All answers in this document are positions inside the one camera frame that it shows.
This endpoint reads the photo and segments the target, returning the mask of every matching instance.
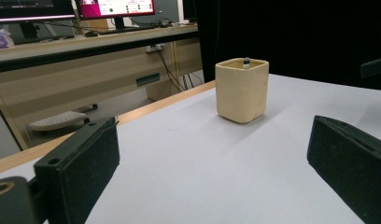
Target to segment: power strip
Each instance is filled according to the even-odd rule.
[[[145,52],[153,52],[153,51],[156,51],[156,48],[159,49],[159,50],[163,50],[163,49],[165,49],[165,43],[146,46],[146,47],[145,47]]]

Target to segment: computer monitor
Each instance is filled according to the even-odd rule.
[[[117,30],[125,29],[124,17],[155,15],[153,0],[76,0],[79,18],[114,19]]]
[[[75,18],[71,0],[0,0],[0,24],[18,23],[24,38],[37,38],[33,22]]]
[[[182,11],[184,13],[184,20],[188,20],[189,22],[197,21],[194,0],[182,0]]]

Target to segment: black wall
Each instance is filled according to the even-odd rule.
[[[381,89],[360,65],[381,58],[381,1],[194,0],[205,81],[215,63],[250,57],[270,73]]]

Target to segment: white table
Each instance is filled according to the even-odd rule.
[[[362,223],[307,162],[315,115],[381,139],[381,91],[275,75],[249,124],[220,117],[212,89],[120,125],[120,166],[87,223]],[[34,162],[0,178],[31,178]]]

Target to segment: keyboard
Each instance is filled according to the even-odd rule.
[[[53,35],[53,36],[43,36],[43,37],[26,38],[26,39],[12,38],[12,40],[15,45],[22,45],[22,44],[32,44],[32,43],[40,43],[40,42],[50,42],[53,40],[70,39],[74,37],[75,37],[74,35]]]
[[[124,29],[100,31],[98,32],[98,34],[99,35],[113,35],[113,34],[128,33],[133,31],[151,30],[155,28],[156,28],[155,26],[126,27]]]

